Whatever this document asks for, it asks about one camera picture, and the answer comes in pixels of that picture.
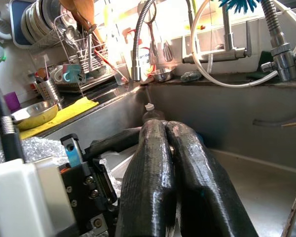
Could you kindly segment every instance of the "dish soap bottle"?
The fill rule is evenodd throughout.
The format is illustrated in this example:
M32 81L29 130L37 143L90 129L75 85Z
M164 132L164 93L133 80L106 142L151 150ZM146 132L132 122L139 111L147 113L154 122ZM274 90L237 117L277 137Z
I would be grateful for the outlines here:
M143 116L144 123L151 119L164 120L164 113L162 111L155 110L153 104L148 103L145 105L145 108L147 112Z

